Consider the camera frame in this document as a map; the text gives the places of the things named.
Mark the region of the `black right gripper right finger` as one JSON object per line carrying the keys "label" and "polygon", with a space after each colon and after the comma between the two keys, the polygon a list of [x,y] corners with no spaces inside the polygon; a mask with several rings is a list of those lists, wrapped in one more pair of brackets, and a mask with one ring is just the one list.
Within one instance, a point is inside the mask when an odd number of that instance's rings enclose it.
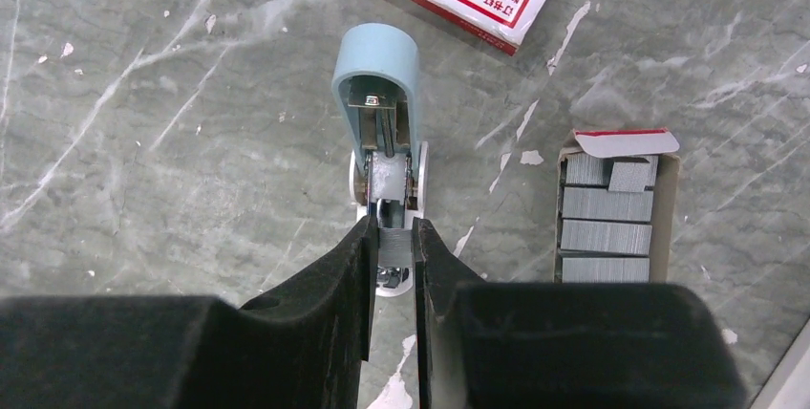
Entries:
{"label": "black right gripper right finger", "polygon": [[707,305],[660,283],[490,282],[412,230],[423,408],[742,408]]}

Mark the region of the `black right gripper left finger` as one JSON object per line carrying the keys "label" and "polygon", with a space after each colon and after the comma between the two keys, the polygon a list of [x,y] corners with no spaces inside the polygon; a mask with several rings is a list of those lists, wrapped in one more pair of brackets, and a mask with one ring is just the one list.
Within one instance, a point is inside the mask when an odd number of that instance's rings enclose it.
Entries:
{"label": "black right gripper left finger", "polygon": [[353,408],[378,227],[235,307],[211,295],[1,302],[5,408]]}

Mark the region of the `staple tray with staples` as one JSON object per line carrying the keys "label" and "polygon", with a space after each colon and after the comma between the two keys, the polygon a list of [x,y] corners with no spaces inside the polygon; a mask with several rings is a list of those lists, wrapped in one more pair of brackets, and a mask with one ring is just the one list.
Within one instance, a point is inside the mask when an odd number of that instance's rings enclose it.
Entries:
{"label": "staple tray with staples", "polygon": [[558,158],[554,282],[667,281],[679,148],[667,128],[571,132]]}

